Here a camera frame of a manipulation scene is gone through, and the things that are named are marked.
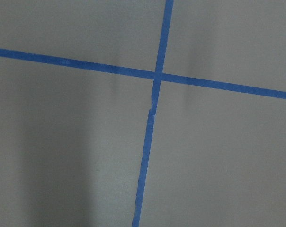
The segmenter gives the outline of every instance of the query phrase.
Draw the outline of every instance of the gray tile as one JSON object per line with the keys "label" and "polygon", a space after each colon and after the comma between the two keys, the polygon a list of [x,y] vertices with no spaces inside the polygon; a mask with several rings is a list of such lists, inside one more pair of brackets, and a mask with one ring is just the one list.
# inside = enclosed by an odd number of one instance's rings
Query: gray tile
{"label": "gray tile", "polygon": [[0,48],[154,70],[165,0],[0,1]]}
{"label": "gray tile", "polygon": [[0,58],[0,227],[131,226],[151,88]]}
{"label": "gray tile", "polygon": [[286,91],[286,1],[175,1],[164,71]]}
{"label": "gray tile", "polygon": [[286,100],[162,83],[140,226],[286,226]]}

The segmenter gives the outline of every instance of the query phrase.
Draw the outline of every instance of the gray floor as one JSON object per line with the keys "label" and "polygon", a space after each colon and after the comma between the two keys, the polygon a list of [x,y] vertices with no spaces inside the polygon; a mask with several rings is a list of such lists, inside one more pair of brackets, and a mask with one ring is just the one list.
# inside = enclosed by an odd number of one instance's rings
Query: gray floor
{"label": "gray floor", "polygon": [[[155,70],[165,0],[0,1],[0,48]],[[286,91],[286,1],[175,0],[164,72]],[[152,80],[0,58],[0,227],[131,226]],[[162,82],[141,227],[286,227],[286,100]]]}

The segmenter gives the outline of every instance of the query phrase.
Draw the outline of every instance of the blue line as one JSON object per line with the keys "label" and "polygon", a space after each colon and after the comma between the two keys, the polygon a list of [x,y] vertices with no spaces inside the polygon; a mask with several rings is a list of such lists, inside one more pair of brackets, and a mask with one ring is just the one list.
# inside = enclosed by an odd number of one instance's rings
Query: blue line
{"label": "blue line", "polygon": [[160,43],[159,43],[159,49],[158,49],[158,57],[157,57],[157,63],[156,63],[156,69],[155,69],[156,72],[155,72],[153,85],[152,85],[152,106],[148,112],[148,118],[147,118],[147,126],[146,126],[146,133],[145,133],[144,146],[143,146],[143,155],[142,155],[140,174],[139,174],[139,180],[138,180],[137,195],[135,198],[135,211],[134,211],[134,219],[133,219],[132,227],[139,227],[139,223],[140,223],[149,154],[150,154],[151,146],[152,146],[153,126],[154,126],[154,121],[155,121],[155,116],[156,116],[157,106],[158,106],[158,100],[159,100],[159,93],[160,93],[160,86],[161,86],[161,74],[163,72],[163,66],[164,66],[164,60],[165,60],[165,53],[166,53],[166,46],[167,46],[169,29],[170,29],[172,7],[173,7],[173,0],[166,0],[163,23],[162,23],[162,30],[161,30],[161,37],[160,37]]}
{"label": "blue line", "polygon": [[154,72],[145,71],[145,70],[137,70],[137,69],[131,69],[131,68],[125,68],[125,67],[119,67],[119,66],[113,66],[113,65],[93,63],[93,62],[88,62],[88,61],[79,61],[79,60],[73,60],[73,59],[68,59],[68,58],[59,58],[59,57],[34,54],[34,53],[25,53],[25,52],[20,52],[20,51],[11,51],[11,50],[5,50],[5,49],[0,49],[0,57],[13,58],[13,59],[18,59],[18,60],[26,60],[26,61],[34,61],[34,62],[40,62],[40,63],[46,63],[46,64],[52,64],[52,65],[67,66],[67,67],[73,67],[73,68],[84,69],[84,70],[94,70],[94,71],[100,71],[100,72],[115,73],[115,74],[121,74],[121,75],[126,75],[126,76],[147,78],[147,79],[153,79],[155,75]]}
{"label": "blue line", "polygon": [[251,87],[239,84],[231,84],[207,79],[197,79],[191,77],[182,77],[176,76],[171,74],[162,74],[162,80],[167,82],[174,82],[180,84],[187,84],[187,85],[194,85],[200,87],[209,87],[209,88],[216,88],[221,90],[228,90],[228,91],[235,91],[235,92],[242,92],[248,94],[254,94],[259,96],[269,96],[274,98],[282,98],[286,99],[286,92],[285,91],[277,91],[271,90],[266,88],[259,88],[259,87]]}

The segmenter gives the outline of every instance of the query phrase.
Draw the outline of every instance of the blue grid line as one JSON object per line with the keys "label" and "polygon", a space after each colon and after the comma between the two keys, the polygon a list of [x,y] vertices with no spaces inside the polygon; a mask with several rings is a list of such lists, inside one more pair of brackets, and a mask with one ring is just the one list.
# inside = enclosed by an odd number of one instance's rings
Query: blue grid line
{"label": "blue grid line", "polygon": [[159,41],[158,57],[155,69],[156,74],[152,85],[152,106],[148,112],[148,118],[147,118],[143,155],[142,155],[140,174],[138,179],[137,194],[135,198],[135,211],[134,211],[132,227],[139,227],[140,223],[149,155],[152,146],[153,126],[155,122],[155,116],[157,113],[157,106],[158,106],[159,93],[161,87],[161,77],[162,77],[161,74],[163,73],[163,67],[165,61],[165,53],[166,53],[168,34],[170,29],[172,7],[173,7],[173,0],[166,0],[161,36]]}
{"label": "blue grid line", "polygon": [[208,87],[208,88],[215,88],[227,91],[248,93],[259,96],[269,96],[274,98],[286,99],[286,91],[278,91],[267,88],[219,82],[215,80],[184,77],[184,76],[178,76],[167,73],[158,73],[146,70],[137,70],[120,66],[106,65],[88,61],[79,61],[74,59],[53,57],[53,56],[34,54],[34,53],[25,53],[25,52],[13,51],[1,48],[0,48],[0,57],[33,61],[39,63],[52,64],[52,65],[60,65],[60,66],[78,68],[84,70],[108,72],[125,76],[146,78],[146,79],[154,79],[157,75],[161,75],[161,80],[172,83],[180,83],[186,85]]}

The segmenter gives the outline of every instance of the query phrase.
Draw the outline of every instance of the vertical blue line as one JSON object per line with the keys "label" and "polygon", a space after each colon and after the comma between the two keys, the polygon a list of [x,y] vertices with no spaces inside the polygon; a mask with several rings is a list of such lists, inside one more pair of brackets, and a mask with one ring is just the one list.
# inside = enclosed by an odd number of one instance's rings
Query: vertical blue line
{"label": "vertical blue line", "polygon": [[142,155],[141,168],[140,168],[140,174],[139,174],[139,180],[138,180],[137,195],[135,198],[135,211],[134,211],[134,219],[133,219],[132,227],[139,227],[139,222],[140,222],[140,217],[141,217],[141,209],[142,209],[142,203],[143,203],[149,154],[150,154],[151,146],[152,146],[153,125],[154,125],[155,115],[156,115],[157,106],[158,106],[159,92],[160,92],[160,86],[161,86],[161,75],[163,73],[166,46],[167,46],[169,29],[170,29],[172,6],[173,6],[173,0],[166,0],[163,23],[162,23],[162,30],[161,30],[161,36],[160,36],[160,43],[159,43],[159,49],[158,49],[156,70],[155,70],[156,74],[155,74],[153,85],[152,85],[152,106],[148,112],[148,118],[147,118],[147,126],[146,126],[146,133],[145,133],[144,146],[143,146],[143,155]]}

